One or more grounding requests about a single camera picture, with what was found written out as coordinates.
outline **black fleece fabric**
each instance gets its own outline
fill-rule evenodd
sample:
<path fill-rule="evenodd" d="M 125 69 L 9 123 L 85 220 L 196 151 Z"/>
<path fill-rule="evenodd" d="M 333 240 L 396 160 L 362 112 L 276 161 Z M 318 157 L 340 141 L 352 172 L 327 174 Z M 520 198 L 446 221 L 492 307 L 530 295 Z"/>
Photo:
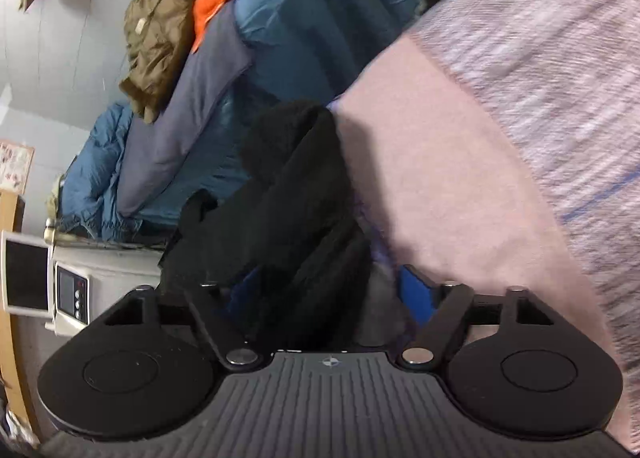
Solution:
<path fill-rule="evenodd" d="M 162 257 L 161 288 L 233 289 L 256 271 L 234 317 L 248 339 L 270 350 L 350 346 L 371 256 L 334 117 L 310 102 L 271 108 L 255 120 L 241 158 L 250 179 L 231 198 L 218 205 L 200 191 L 185 205 Z"/>

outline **ribbed rubber surface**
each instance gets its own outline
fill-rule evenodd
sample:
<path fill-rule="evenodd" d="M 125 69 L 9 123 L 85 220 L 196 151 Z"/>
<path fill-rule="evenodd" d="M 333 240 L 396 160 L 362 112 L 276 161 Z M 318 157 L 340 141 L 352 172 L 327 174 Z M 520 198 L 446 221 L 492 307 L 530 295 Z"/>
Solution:
<path fill-rule="evenodd" d="M 402 372 L 384 354 L 279 353 L 264 370 L 227 377 L 171 433 L 129 443 L 59 433 L 40 450 L 51 458 L 628 457 L 603 433 L 556 443 L 494 434 L 458 412 L 436 378 Z"/>

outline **control panel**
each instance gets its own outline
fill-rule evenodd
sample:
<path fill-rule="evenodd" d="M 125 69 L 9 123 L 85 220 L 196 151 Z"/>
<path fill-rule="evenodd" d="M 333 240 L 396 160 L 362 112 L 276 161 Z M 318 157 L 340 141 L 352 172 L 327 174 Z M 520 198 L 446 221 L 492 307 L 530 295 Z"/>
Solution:
<path fill-rule="evenodd" d="M 56 309 L 89 324 L 89 276 L 56 264 Z"/>

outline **logo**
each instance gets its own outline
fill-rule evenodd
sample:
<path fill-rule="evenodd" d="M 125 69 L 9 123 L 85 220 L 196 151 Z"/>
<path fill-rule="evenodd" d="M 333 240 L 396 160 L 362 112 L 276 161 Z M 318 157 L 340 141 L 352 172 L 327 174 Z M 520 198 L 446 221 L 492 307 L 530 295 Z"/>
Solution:
<path fill-rule="evenodd" d="M 338 364 L 340 364 L 340 361 L 338 359 L 336 359 L 334 356 L 331 357 L 327 357 L 325 359 L 322 360 L 322 364 L 326 365 L 329 368 L 332 368 L 334 366 L 337 366 Z"/>

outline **poster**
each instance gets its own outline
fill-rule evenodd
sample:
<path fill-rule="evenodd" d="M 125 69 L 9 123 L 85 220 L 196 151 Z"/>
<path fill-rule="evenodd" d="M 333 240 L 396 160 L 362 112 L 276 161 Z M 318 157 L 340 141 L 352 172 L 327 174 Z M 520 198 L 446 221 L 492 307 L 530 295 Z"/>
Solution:
<path fill-rule="evenodd" d="M 0 140 L 0 192 L 24 194 L 32 160 L 33 147 Z"/>

